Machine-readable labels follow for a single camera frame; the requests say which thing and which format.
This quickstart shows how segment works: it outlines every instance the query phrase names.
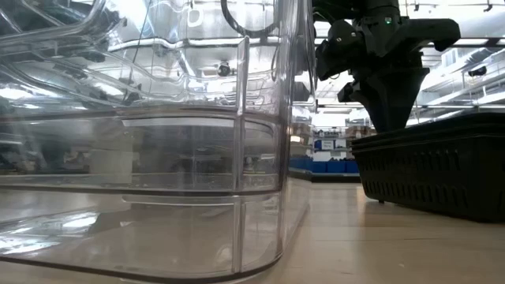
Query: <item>black plastic basket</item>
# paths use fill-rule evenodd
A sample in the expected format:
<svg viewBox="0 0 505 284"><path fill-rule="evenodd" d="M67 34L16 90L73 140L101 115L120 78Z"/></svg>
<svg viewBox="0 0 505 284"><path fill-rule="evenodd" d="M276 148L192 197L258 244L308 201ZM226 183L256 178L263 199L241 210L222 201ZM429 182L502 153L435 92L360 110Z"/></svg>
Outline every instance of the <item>black plastic basket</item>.
<svg viewBox="0 0 505 284"><path fill-rule="evenodd" d="M505 114L470 114L355 140L366 196L505 220Z"/></svg>

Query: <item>transparent plastic container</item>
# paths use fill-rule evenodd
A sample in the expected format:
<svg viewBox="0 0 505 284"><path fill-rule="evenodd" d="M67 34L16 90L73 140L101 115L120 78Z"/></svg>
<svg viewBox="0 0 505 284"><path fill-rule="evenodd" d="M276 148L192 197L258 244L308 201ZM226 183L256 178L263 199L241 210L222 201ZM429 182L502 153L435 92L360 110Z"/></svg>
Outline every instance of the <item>transparent plastic container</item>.
<svg viewBox="0 0 505 284"><path fill-rule="evenodd" d="M271 266L308 205L287 165L311 14L0 0L0 260L141 281Z"/></svg>

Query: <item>wooden floor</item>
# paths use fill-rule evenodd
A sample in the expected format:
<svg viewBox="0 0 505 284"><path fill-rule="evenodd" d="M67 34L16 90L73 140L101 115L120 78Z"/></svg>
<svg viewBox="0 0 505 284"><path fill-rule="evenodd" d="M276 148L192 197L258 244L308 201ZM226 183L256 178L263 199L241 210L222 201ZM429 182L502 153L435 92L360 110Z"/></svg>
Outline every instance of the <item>wooden floor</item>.
<svg viewBox="0 0 505 284"><path fill-rule="evenodd" d="M245 283L505 283L505 225L368 200L356 184L314 184L311 208L275 267ZM130 283L0 263L1 283Z"/></svg>

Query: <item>fluorescent light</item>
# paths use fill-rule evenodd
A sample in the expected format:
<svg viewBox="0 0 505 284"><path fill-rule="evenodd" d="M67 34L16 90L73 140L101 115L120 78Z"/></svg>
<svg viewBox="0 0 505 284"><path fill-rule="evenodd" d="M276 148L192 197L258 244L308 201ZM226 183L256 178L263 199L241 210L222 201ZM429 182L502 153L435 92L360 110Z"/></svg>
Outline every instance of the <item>fluorescent light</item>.
<svg viewBox="0 0 505 284"><path fill-rule="evenodd" d="M95 87L106 92L108 95L124 95L124 93L122 91L110 86L109 84L97 83L97 84L95 84Z"/></svg>
<svg viewBox="0 0 505 284"><path fill-rule="evenodd" d="M33 97L33 95L27 91L10 88L0 89L0 96L6 99L14 99L14 100Z"/></svg>
<svg viewBox="0 0 505 284"><path fill-rule="evenodd" d="M325 107L318 110L318 114L350 114L351 108Z"/></svg>
<svg viewBox="0 0 505 284"><path fill-rule="evenodd" d="M492 103L492 102L499 101L502 99L505 99L505 92L500 92L500 93L492 94L492 95L486 95L480 99L473 100L472 103L480 105L480 104L485 104L485 103Z"/></svg>
<svg viewBox="0 0 505 284"><path fill-rule="evenodd" d="M298 142L298 143L300 143L301 142L301 137L299 137L299 136L292 136L291 137L291 142Z"/></svg>
<svg viewBox="0 0 505 284"><path fill-rule="evenodd" d="M437 117L436 119L445 119L445 118L450 118L451 116L454 116L456 114L460 114L462 112L462 110L456 110L456 111L452 111L448 114L442 114L440 115L439 117Z"/></svg>
<svg viewBox="0 0 505 284"><path fill-rule="evenodd" d="M444 105L439 105L439 106L420 106L420 108L440 108L440 109L468 109L468 108L473 108L473 106L444 106Z"/></svg>
<svg viewBox="0 0 505 284"><path fill-rule="evenodd" d="M458 97L459 94L449 94L449 95L445 95L445 96L442 96L442 97L439 97L438 99L434 99L433 101L427 103L428 105L437 105L437 104L441 104L441 103L445 103L445 102L448 102L456 97Z"/></svg>
<svg viewBox="0 0 505 284"><path fill-rule="evenodd" d="M407 125L416 125L416 124L420 124L420 123L423 123L423 122L427 122L429 120L430 120L430 118L419 118L419 120L417 120L416 118L409 119L407 121Z"/></svg>
<svg viewBox="0 0 505 284"><path fill-rule="evenodd" d="M489 39L460 39L455 45L479 45L487 43Z"/></svg>
<svg viewBox="0 0 505 284"><path fill-rule="evenodd" d="M29 103L24 104L23 107L27 108L27 109L30 109L30 110L35 110L35 109L40 108L40 106L34 106L32 104L29 104Z"/></svg>
<svg viewBox="0 0 505 284"><path fill-rule="evenodd" d="M336 103L336 104L325 104L320 103L320 108L354 108L354 107L363 107L360 103Z"/></svg>
<svg viewBox="0 0 505 284"><path fill-rule="evenodd" d="M317 22L314 23L314 28L316 28L316 29L324 29L324 28L326 28L328 30L328 29L331 28L331 24L328 23L328 22L319 22L319 21L317 21Z"/></svg>
<svg viewBox="0 0 505 284"><path fill-rule="evenodd" d="M479 106L481 109L505 109L504 105L484 105L484 106Z"/></svg>
<svg viewBox="0 0 505 284"><path fill-rule="evenodd" d="M20 141L0 140L0 144L4 144L4 145L22 145L23 143L20 142Z"/></svg>

